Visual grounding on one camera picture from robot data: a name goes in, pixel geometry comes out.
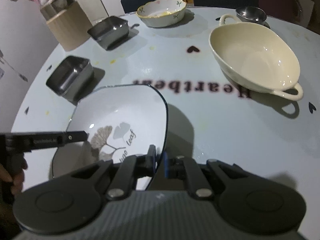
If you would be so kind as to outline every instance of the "metal screw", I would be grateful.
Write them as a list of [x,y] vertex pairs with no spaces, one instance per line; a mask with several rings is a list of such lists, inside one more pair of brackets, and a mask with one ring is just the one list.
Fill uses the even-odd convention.
[[196,195],[198,197],[210,197],[212,195],[212,191],[208,188],[200,188],[196,191]]
[[123,196],[123,194],[124,194],[124,191],[120,188],[113,188],[108,191],[108,195],[110,197],[121,197]]

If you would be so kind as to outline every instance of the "floral ceramic bowl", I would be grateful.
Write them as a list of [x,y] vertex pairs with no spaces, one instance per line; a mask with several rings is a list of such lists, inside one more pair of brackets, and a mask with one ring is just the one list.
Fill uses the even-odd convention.
[[140,6],[136,14],[147,26],[161,28],[181,21],[186,5],[183,0],[155,0]]
[[[88,141],[58,148],[52,160],[53,176],[99,160],[119,163],[130,155],[146,155],[150,145],[156,147],[159,161],[167,124],[167,104],[153,87],[119,85],[97,89],[78,103],[67,127],[67,131],[86,131]],[[150,181],[150,177],[138,179],[136,188],[144,190]]]

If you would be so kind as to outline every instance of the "stainless steel bowl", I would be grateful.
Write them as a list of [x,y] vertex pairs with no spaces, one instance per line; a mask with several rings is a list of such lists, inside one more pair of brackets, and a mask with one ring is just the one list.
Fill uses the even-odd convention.
[[128,36],[128,21],[110,16],[93,26],[88,33],[101,47],[108,49]]
[[74,1],[75,0],[48,0],[44,5],[40,7],[40,12],[48,21],[59,12],[67,8]]
[[237,17],[243,22],[252,22],[264,25],[267,19],[266,13],[260,8],[253,6],[243,6],[236,9]]
[[46,85],[58,96],[73,102],[78,92],[93,76],[89,59],[67,56],[48,78]]

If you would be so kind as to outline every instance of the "white round table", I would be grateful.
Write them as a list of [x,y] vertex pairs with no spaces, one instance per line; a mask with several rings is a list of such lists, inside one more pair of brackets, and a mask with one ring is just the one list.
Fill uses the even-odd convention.
[[[298,25],[267,19],[300,62],[304,98],[291,103],[239,90],[223,75],[208,38],[219,25],[216,18],[225,13],[234,15],[235,11],[189,8],[177,26],[162,29],[148,28],[129,14],[123,16],[129,26],[140,25],[112,51],[105,51],[93,39],[71,52],[58,45],[31,84],[12,132],[65,130],[75,106],[45,83],[66,55],[87,57],[105,71],[96,87],[144,82],[159,89],[169,106],[168,144],[176,142],[175,151],[192,155],[199,163],[208,158],[236,163],[295,188],[307,203],[299,231],[310,240],[319,240],[320,36]],[[24,189],[48,180],[55,151],[25,155],[29,169]]]

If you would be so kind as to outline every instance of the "white ceramic bowl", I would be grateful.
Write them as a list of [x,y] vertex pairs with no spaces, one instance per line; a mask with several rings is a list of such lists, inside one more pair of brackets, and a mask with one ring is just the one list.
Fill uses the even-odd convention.
[[[233,18],[236,23],[225,24],[226,18]],[[302,99],[299,61],[269,28],[225,14],[220,18],[220,26],[211,32],[209,44],[222,71],[239,85],[292,101]],[[284,92],[290,88],[298,94]]]
[[183,19],[186,5],[183,0],[155,0],[140,6],[136,14],[149,27],[166,27]]
[[[67,131],[84,130],[87,142],[60,147],[52,160],[59,177],[99,160],[122,162],[129,155],[146,155],[156,146],[160,158],[167,136],[168,107],[162,95],[147,85],[103,87],[83,98],[70,119]],[[144,190],[151,178],[138,179]]]

